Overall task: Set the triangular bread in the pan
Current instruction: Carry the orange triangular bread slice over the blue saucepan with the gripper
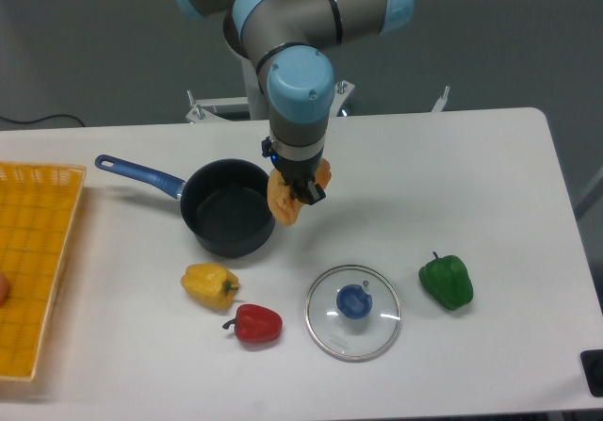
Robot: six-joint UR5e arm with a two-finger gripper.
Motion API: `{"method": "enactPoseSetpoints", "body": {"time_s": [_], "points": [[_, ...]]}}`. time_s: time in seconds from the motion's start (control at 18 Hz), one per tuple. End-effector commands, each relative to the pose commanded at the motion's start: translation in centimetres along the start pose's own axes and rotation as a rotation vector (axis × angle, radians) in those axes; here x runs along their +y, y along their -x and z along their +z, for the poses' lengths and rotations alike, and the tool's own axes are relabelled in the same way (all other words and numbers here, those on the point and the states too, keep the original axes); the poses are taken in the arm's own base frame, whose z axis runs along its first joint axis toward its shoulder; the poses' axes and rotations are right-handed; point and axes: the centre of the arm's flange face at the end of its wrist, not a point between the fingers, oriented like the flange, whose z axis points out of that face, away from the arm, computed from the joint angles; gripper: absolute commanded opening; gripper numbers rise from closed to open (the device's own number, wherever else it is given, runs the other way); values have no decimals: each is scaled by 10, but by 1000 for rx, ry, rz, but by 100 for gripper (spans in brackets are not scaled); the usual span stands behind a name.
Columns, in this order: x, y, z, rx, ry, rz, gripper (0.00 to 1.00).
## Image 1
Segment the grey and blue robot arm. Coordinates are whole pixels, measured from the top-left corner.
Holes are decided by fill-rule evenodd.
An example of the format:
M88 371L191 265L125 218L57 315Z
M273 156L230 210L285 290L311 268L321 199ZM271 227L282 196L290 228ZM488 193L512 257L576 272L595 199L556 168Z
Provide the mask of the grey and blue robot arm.
M187 13L227 12L255 70L269 111L262 153L282 174L293 199L324 199L315 173L322 157L335 77L324 50L382 35L411 19L415 0L176 0Z

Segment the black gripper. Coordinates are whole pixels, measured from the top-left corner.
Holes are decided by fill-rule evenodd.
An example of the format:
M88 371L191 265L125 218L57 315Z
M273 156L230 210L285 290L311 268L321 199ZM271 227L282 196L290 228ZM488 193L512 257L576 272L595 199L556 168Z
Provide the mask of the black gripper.
M302 203L317 203L326 198L324 189L316 181L316 172L322 159L324 138L307 146L291 146L274 136L261 143L262 155L268 158L286 183L295 187Z

